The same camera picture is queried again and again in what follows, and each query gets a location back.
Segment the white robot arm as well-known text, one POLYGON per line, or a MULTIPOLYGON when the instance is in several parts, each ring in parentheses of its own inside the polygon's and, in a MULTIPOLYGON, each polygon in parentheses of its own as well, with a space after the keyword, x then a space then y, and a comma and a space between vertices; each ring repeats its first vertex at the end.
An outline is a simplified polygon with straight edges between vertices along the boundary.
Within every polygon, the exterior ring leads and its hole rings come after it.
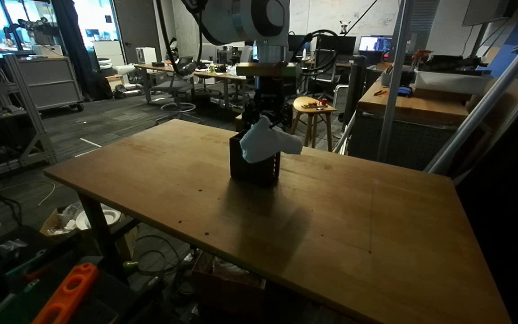
POLYGON ((257 61, 241 74, 257 77, 254 99, 243 110, 247 124, 266 115, 274 124, 290 121, 284 104, 290 0, 182 0, 202 34, 214 45, 252 41, 257 61))

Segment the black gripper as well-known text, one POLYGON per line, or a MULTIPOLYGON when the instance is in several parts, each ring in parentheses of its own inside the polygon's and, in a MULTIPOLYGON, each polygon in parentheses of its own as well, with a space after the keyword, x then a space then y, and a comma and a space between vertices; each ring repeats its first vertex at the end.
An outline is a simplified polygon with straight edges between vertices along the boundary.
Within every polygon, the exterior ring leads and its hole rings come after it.
POLYGON ((286 126, 290 113, 284 103, 286 63, 243 63, 241 74, 257 79, 250 103, 245 104, 243 121, 247 126, 268 117, 275 126, 286 126))

